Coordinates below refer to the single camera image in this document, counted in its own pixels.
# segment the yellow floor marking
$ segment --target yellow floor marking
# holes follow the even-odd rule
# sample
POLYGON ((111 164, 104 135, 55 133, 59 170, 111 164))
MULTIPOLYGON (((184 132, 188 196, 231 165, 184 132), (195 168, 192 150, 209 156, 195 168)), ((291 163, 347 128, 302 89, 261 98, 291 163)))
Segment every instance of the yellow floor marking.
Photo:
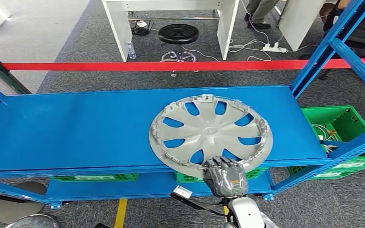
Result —
POLYGON ((114 228, 123 228, 127 202, 128 199, 119 200, 114 228))
POLYGON ((223 209, 224 209, 224 214, 227 215, 229 213, 229 209, 226 206, 224 206, 223 209))

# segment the black stool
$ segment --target black stool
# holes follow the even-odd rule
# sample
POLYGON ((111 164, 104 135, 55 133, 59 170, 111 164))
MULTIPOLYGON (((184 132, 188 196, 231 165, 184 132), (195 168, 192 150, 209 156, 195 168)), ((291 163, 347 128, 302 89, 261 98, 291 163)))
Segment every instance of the black stool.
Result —
POLYGON ((198 36, 198 29, 192 25, 171 24, 161 28, 159 30, 159 39, 166 44, 175 44, 177 46, 176 51, 170 51, 164 54, 161 61, 196 61, 195 55, 191 52, 183 51, 182 45, 196 41, 198 36))

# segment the blue metal shelf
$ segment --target blue metal shelf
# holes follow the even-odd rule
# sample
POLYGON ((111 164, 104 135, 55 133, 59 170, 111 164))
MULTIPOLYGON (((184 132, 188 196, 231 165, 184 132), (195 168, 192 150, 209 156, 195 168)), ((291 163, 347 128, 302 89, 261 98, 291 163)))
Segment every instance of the blue metal shelf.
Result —
POLYGON ((288 86, 20 95, 0 104, 0 177, 171 171, 150 148, 150 123, 172 101, 202 94, 241 100, 268 120, 274 144, 263 167, 331 160, 288 86), (297 149, 288 139, 301 139, 297 149))
MULTIPOLYGON (((49 184, 46 200, 74 201, 119 198, 169 197, 179 185, 172 172, 141 173, 136 182, 58 182, 49 184)), ((194 196, 212 195, 205 183, 180 184, 191 190, 194 196)), ((248 193, 272 192, 269 171, 255 180, 249 180, 248 193)))
MULTIPOLYGON (((241 100, 269 122, 274 143, 261 167, 307 166, 276 185, 268 171, 250 180, 250 193, 271 200, 365 152, 363 133, 327 157, 296 101, 335 52, 365 81, 365 64, 343 43, 364 17, 365 0, 352 0, 291 85, 16 96, 0 92, 0 178, 141 173, 139 181, 129 183, 52 181, 46 195, 0 183, 0 193, 54 208, 69 200, 167 197, 177 183, 150 149, 150 124, 172 101, 213 94, 241 100)), ((184 186, 195 195, 210 195, 204 183, 184 186)))

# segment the plastic water bottle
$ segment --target plastic water bottle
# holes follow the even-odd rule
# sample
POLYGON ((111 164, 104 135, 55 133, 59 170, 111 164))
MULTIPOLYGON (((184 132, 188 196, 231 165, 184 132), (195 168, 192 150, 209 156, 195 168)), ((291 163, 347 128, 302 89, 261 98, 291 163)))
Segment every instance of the plastic water bottle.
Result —
POLYGON ((128 42, 128 55, 130 59, 136 59, 136 53, 132 42, 128 42))

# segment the power strip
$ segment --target power strip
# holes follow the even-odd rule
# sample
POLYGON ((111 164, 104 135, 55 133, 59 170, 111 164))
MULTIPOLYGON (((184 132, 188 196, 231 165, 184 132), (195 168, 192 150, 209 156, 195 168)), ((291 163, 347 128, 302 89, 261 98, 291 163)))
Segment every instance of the power strip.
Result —
POLYGON ((270 46, 270 44, 265 44, 265 46, 262 48, 263 51, 269 51, 269 52, 280 52, 280 53, 286 53, 288 50, 286 48, 278 47, 279 43, 276 42, 273 47, 270 46))

